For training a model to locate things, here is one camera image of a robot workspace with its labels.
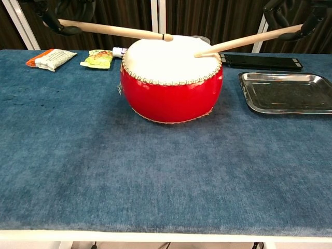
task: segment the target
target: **black case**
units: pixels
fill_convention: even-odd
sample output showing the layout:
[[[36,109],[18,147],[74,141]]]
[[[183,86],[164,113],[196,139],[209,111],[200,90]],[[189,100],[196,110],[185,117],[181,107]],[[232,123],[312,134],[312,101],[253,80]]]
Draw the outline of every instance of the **black case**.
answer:
[[[301,71],[303,66],[296,58],[244,56],[220,53],[223,65],[233,68],[260,70]]]

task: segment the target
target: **floor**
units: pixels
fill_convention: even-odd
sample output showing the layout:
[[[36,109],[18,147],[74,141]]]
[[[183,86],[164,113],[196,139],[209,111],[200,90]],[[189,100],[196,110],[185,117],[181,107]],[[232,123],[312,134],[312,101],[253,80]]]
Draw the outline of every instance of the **floor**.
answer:
[[[165,243],[98,242],[98,249],[166,249]],[[72,249],[91,249],[93,243],[74,242]],[[252,243],[171,243],[168,249],[252,249]]]

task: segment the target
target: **black robotic arm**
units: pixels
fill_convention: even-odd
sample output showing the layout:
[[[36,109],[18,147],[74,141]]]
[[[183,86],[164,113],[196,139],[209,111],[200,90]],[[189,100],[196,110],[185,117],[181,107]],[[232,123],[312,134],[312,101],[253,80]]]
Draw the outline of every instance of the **black robotic arm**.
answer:
[[[317,25],[327,15],[327,8],[332,8],[332,0],[305,0],[310,3],[312,12],[304,22],[301,30],[295,33],[286,33],[279,37],[281,40],[296,41],[311,35]],[[269,26],[275,30],[280,27],[289,27],[285,17],[288,10],[294,7],[295,0],[271,0],[264,7],[264,16]]]
[[[61,0],[55,13],[49,8],[47,0],[18,0],[27,3],[41,17],[42,21],[55,33],[64,36],[76,35],[82,30],[75,26],[64,27],[58,21],[56,14],[61,15],[70,5],[71,0]],[[95,10],[95,0],[77,0],[77,12],[74,16],[76,21],[90,22]]]

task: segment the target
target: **white pole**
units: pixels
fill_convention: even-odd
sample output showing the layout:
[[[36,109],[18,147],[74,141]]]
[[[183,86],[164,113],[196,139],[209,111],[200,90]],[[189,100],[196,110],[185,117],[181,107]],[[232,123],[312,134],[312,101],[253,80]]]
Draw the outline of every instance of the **white pole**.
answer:
[[[152,32],[158,33],[158,4],[157,0],[151,0]]]
[[[166,0],[158,0],[159,5],[159,33],[166,33]]]
[[[267,21],[265,19],[265,16],[263,14],[263,16],[261,18],[261,21],[260,21],[260,25],[259,25],[257,34],[266,33],[266,31],[268,30],[268,27],[269,27],[269,24],[267,23]],[[256,42],[254,44],[252,53],[259,53],[262,44],[263,44],[263,41]]]
[[[39,50],[39,44],[33,34],[17,0],[2,0],[23,42],[29,50]]]

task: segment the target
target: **yellow snack bag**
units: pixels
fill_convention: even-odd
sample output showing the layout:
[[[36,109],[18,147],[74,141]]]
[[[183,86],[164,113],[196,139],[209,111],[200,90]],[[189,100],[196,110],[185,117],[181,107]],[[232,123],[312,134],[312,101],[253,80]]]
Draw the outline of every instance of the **yellow snack bag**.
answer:
[[[94,49],[89,51],[89,57],[80,63],[81,66],[109,69],[113,54],[110,50]]]

